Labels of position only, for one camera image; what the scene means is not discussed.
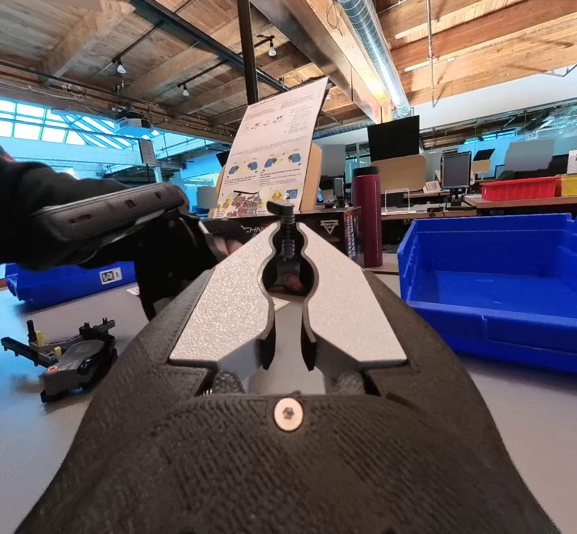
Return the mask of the computer monitor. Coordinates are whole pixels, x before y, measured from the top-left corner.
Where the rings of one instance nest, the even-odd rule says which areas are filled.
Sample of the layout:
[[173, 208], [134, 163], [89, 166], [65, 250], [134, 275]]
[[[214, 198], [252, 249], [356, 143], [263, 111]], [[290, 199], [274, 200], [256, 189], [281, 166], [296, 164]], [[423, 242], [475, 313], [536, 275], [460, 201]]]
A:
[[440, 187], [448, 192], [447, 208], [463, 208], [463, 198], [471, 187], [472, 152], [444, 152], [441, 157]]

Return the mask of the wooden desk divider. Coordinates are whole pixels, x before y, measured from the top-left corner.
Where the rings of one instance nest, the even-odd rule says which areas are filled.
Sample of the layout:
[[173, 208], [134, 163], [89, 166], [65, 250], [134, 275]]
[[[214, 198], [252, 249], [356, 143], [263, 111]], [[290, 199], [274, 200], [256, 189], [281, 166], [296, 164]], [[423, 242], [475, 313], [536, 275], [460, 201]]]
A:
[[425, 186], [426, 157], [409, 155], [371, 162], [379, 170], [381, 194], [393, 191], [419, 192]]

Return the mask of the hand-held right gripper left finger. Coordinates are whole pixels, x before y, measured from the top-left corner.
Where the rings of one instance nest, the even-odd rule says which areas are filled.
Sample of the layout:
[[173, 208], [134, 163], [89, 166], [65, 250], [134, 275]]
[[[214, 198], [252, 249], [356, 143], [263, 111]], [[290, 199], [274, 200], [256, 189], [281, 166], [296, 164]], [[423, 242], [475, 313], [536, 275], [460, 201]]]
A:
[[276, 249], [272, 223], [217, 264], [169, 355], [177, 366], [268, 370], [276, 349], [275, 307], [263, 272]]

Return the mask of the person's left forearm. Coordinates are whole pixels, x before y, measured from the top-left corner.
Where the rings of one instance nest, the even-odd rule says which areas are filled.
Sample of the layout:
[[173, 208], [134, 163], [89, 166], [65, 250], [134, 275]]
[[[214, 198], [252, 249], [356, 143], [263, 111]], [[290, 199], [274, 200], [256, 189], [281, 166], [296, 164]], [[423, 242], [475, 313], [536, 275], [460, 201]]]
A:
[[93, 252], [77, 253], [53, 242], [33, 215], [46, 207], [129, 189], [114, 179], [80, 179], [39, 162], [15, 162], [1, 149], [1, 264], [32, 271], [83, 264]]

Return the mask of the red plastic bin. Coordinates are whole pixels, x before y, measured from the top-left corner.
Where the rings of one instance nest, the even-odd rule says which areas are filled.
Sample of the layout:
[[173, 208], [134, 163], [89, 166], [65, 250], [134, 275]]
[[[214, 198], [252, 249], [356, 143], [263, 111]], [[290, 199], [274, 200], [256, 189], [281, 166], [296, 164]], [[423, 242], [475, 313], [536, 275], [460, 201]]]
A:
[[535, 177], [484, 182], [480, 188], [482, 199], [487, 201], [551, 199], [560, 195], [561, 178]]

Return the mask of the clear acrylic stand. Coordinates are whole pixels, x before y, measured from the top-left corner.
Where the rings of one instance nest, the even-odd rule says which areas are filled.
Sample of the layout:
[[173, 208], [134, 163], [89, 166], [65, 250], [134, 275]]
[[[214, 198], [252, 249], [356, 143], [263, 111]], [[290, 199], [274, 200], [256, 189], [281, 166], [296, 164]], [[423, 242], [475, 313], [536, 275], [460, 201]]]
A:
[[409, 189], [386, 190], [381, 195], [381, 205], [386, 213], [397, 213], [410, 210]]

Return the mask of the white ceiling projector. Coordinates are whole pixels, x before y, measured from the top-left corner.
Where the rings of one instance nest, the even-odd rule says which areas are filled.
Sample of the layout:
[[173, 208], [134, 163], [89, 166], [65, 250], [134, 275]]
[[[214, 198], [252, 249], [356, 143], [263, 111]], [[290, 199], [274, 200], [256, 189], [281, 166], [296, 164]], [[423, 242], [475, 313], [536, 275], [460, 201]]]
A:
[[114, 132], [119, 136], [141, 137], [153, 129], [151, 122], [136, 111], [126, 111], [114, 122]]

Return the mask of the wooden poster stand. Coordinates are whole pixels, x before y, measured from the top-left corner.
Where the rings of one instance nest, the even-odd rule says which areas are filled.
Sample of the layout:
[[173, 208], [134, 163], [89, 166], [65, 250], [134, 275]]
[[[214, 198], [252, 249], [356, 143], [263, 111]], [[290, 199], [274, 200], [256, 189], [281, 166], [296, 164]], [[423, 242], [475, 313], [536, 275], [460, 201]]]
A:
[[321, 178], [322, 150], [310, 146], [307, 158], [296, 151], [262, 154], [261, 159], [227, 160], [216, 184], [216, 207], [209, 218], [263, 216], [268, 201], [288, 202], [296, 213], [314, 210]]

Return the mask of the blue plastic bin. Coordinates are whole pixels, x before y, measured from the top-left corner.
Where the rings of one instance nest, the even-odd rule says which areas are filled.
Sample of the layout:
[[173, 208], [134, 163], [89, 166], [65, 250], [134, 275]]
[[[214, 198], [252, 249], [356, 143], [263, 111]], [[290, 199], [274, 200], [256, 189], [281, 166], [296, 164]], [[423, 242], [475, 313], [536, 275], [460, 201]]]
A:
[[400, 296], [456, 353], [576, 374], [576, 220], [570, 214], [414, 221]]
[[95, 269], [63, 266], [43, 272], [6, 264], [5, 279], [11, 294], [34, 309], [56, 306], [136, 281], [132, 262], [115, 262]]

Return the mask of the black flat panel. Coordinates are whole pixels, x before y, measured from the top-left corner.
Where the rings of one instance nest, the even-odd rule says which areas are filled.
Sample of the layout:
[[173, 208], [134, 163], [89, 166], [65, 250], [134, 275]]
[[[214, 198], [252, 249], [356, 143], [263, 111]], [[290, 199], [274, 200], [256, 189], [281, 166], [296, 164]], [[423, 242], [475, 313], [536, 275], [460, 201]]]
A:
[[371, 162], [420, 153], [419, 115], [368, 126], [367, 134]]

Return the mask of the small grey spring part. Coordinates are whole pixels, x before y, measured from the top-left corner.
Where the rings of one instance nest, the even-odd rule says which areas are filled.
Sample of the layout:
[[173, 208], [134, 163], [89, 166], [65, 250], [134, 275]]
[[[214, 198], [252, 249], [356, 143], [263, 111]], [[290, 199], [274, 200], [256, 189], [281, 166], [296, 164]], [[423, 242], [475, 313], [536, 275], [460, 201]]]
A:
[[276, 258], [275, 279], [268, 287], [270, 293], [288, 293], [305, 296], [307, 286], [301, 279], [302, 262], [299, 258]]

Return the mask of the grey brick-built vehicle model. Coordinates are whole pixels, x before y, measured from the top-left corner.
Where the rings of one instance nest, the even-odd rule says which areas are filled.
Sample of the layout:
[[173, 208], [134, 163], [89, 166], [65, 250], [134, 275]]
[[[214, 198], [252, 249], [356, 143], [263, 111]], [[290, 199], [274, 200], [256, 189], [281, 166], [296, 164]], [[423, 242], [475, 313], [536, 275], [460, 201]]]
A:
[[44, 372], [40, 378], [43, 390], [40, 400], [47, 404], [77, 391], [88, 391], [110, 371], [118, 359], [115, 337], [110, 333], [116, 321], [103, 318], [92, 326], [85, 322], [78, 334], [60, 340], [46, 341], [33, 320], [28, 320], [28, 342], [3, 337], [1, 345], [16, 357], [25, 357]]

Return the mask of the small metal spring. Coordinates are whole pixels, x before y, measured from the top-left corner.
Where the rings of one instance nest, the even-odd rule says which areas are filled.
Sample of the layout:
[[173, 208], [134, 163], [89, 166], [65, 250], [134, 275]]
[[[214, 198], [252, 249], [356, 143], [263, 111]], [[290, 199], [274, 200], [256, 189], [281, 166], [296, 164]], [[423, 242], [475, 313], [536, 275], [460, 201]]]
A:
[[283, 217], [280, 221], [280, 229], [282, 234], [280, 255], [283, 259], [293, 259], [296, 251], [295, 234], [297, 231], [294, 216]]

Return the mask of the maroon drink bottle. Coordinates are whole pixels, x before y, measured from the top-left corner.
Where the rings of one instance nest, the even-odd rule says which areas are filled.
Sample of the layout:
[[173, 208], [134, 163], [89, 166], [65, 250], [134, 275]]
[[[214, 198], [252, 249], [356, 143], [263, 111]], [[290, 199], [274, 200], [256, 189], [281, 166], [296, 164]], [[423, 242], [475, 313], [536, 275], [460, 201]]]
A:
[[361, 208], [364, 267], [378, 268], [383, 264], [383, 240], [381, 183], [376, 166], [358, 167], [353, 171], [351, 198], [353, 206]]

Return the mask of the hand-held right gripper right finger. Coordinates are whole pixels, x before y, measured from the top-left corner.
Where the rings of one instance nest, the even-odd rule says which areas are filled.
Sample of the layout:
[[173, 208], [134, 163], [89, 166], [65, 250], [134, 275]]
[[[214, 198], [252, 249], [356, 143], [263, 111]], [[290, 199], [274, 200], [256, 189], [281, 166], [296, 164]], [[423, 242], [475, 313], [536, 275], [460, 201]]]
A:
[[367, 371], [407, 362], [364, 270], [301, 225], [301, 255], [313, 273], [302, 305], [301, 353], [309, 370]]

